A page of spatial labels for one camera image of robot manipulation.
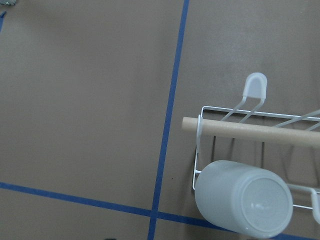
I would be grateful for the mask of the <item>frosted white plastic cup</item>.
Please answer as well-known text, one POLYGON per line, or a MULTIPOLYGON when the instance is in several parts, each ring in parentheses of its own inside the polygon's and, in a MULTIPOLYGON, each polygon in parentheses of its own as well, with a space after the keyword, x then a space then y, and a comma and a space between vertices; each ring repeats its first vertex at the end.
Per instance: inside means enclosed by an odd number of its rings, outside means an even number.
POLYGON ((235 161, 208 164, 198 174, 194 196, 208 222, 255 238, 280 234, 293 215, 293 197, 281 177, 235 161))

